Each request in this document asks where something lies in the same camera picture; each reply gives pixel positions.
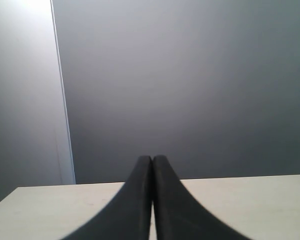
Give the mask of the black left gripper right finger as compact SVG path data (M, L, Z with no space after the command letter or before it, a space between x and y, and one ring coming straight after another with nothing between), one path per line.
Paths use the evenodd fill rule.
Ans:
M186 189L168 158L152 161L158 240L240 240L242 235L206 210Z

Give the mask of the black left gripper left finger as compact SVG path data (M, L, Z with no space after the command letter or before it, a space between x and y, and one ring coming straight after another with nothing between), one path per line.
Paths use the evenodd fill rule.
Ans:
M148 240L153 200L150 156L140 156L117 194L66 240Z

